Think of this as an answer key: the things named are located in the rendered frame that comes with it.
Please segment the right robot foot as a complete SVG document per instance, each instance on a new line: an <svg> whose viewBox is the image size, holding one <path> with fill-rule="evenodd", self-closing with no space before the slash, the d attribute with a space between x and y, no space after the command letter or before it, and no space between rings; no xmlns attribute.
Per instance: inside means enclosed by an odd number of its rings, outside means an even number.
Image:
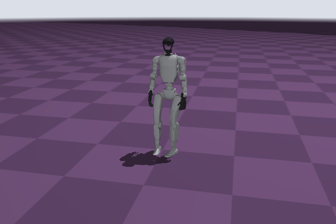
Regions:
<svg viewBox="0 0 336 224"><path fill-rule="evenodd" d="M160 148L159 147L155 148L155 150L153 152L153 155L158 155L160 150L161 150L161 146L160 146Z"/></svg>

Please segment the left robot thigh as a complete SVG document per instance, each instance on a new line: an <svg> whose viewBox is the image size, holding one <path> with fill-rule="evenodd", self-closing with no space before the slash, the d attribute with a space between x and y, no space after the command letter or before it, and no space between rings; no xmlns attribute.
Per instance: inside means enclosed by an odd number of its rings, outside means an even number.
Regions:
<svg viewBox="0 0 336 224"><path fill-rule="evenodd" d="M170 108L170 126L172 126L173 129L176 126L176 123L178 123L177 119L178 119L178 115L180 113L179 102L181 101L181 99L182 99L181 94L174 93L174 98L173 98L172 105L171 105L171 108Z"/></svg>

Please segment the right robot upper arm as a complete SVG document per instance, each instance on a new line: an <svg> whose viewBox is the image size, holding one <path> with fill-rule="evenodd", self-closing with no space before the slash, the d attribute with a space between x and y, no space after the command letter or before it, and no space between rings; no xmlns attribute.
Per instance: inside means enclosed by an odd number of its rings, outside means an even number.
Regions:
<svg viewBox="0 0 336 224"><path fill-rule="evenodd" d="M154 57L152 62L153 62L152 64L153 72L151 73L150 78L157 79L158 78L157 72L158 72L158 67L159 67L159 56Z"/></svg>

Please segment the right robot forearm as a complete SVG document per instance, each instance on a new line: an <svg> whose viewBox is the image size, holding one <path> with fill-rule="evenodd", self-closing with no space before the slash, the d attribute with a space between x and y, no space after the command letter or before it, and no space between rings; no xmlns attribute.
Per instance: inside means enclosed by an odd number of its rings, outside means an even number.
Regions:
<svg viewBox="0 0 336 224"><path fill-rule="evenodd" d="M156 83L156 80L150 78L150 87L149 87L150 89L149 89L149 91L152 90L152 94L154 93L155 83Z"/></svg>

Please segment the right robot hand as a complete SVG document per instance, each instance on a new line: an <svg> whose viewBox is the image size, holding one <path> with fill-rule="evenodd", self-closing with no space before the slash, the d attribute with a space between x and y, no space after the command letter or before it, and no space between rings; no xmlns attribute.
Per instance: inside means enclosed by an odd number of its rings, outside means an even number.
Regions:
<svg viewBox="0 0 336 224"><path fill-rule="evenodd" d="M153 107L153 104L151 103L151 99L152 99L152 95L153 95L153 94L152 94L152 90L149 91L148 95L149 95L149 98L148 98L149 106L150 106L150 107Z"/></svg>

